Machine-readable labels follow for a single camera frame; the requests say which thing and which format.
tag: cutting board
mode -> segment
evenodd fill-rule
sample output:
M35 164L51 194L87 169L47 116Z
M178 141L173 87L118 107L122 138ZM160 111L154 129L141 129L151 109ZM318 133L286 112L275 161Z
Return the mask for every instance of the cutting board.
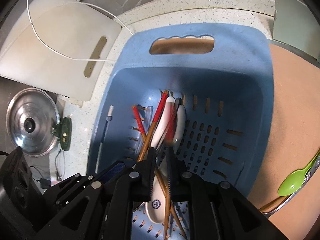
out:
M320 147L320 69L270 44L274 108L268 146L248 199L260 208L277 198L281 182ZM270 217L290 240L302 240L320 214L320 171Z
M0 75L89 101L103 62L75 61L47 49L33 33L25 8L26 0L20 0L1 28L5 41L0 50ZM106 59L121 31L118 23L76 0L33 0L30 14L40 38L74 58L100 55Z

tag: peach colored board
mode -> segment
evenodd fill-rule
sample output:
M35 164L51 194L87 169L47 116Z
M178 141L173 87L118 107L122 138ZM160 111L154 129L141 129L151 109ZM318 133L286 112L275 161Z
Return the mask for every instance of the peach colored board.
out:
M267 150L248 199L260 208L277 198L281 182L320 147L320 69L270 44L275 98ZM320 214L320 170L270 217L290 240L303 239Z

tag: green spoon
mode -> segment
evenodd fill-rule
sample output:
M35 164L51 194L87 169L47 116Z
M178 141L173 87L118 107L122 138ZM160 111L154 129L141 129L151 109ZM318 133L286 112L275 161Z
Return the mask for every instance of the green spoon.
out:
M310 170L312 165L315 163L315 160L318 158L320 151L312 158L312 160L305 166L302 170L296 170L290 173L288 177L282 182L278 189L279 196L288 196L291 195L293 192L298 190L304 181L304 178L307 172Z

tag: green object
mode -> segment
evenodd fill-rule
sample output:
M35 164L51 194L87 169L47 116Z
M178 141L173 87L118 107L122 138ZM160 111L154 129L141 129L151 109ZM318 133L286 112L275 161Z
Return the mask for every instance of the green object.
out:
M64 151L68 151L71 143L71 118L64 117L62 122L59 124L55 124L52 129L52 134L58 137L58 140L61 145L61 149Z
M312 165L315 163L315 160L318 158L320 151L312 158L312 160L305 166L302 170L296 170L290 173L288 177L282 182L278 189L279 196L288 196L291 195L293 192L298 190L304 181L304 178L307 172L310 170Z

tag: white cutting board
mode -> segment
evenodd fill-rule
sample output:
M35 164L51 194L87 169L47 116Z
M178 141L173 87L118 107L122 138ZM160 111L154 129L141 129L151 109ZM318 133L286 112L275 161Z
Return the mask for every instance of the white cutting board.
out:
M69 57L90 58L104 36L107 43L100 58L106 59L121 31L118 23L76 0L33 0L29 8L40 38ZM26 10L10 28L0 49L0 76L77 100L90 100L104 62L97 62L91 76L85 77L88 62L64 58L42 45Z

